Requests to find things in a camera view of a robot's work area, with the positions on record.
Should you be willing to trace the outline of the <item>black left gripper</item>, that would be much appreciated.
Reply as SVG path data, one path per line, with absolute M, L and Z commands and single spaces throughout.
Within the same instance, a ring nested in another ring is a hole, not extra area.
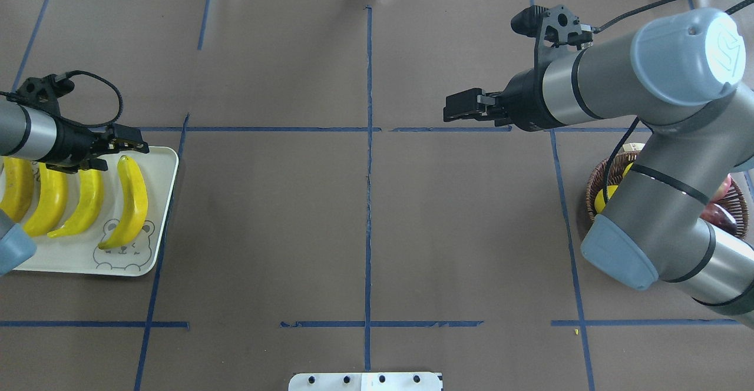
M 136 127 L 110 124 L 103 131 L 73 125 L 54 119 L 56 140 L 51 150 L 51 169 L 66 174 L 80 170 L 108 171 L 108 164 L 100 158 L 105 153 L 135 151 L 149 153 L 149 144 Z

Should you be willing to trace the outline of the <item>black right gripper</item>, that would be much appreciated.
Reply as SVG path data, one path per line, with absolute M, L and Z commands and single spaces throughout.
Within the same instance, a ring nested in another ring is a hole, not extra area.
M 528 132 L 565 125 L 558 122 L 545 107 L 541 95 L 541 80 L 538 79 L 535 69 L 514 75 L 502 92 L 471 88 L 447 96 L 442 109 L 442 120 L 493 122 L 500 127 L 516 125 L 517 128 Z

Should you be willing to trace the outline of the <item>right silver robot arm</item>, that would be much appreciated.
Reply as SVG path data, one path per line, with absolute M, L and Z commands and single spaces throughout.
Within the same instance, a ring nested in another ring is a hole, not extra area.
M 701 218 L 727 174 L 752 169 L 752 90 L 732 16 L 695 8 L 601 44 L 563 5 L 525 8 L 511 27 L 535 39 L 533 67 L 503 91 L 447 96 L 442 119 L 539 131 L 635 115 L 652 136 L 583 257 L 625 286 L 673 283 L 752 327 L 752 245 Z

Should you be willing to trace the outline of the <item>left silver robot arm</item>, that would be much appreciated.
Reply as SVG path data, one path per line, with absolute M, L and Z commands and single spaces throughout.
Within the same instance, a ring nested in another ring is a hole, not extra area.
M 140 129 L 119 124 L 84 126 L 21 103 L 2 102 L 3 157 L 46 163 L 65 173 L 79 170 L 107 170 L 100 157 L 123 151 L 148 153 Z M 36 252 L 35 241 L 22 230 L 27 198 L 11 195 L 2 200 L 1 273 L 19 267 Z

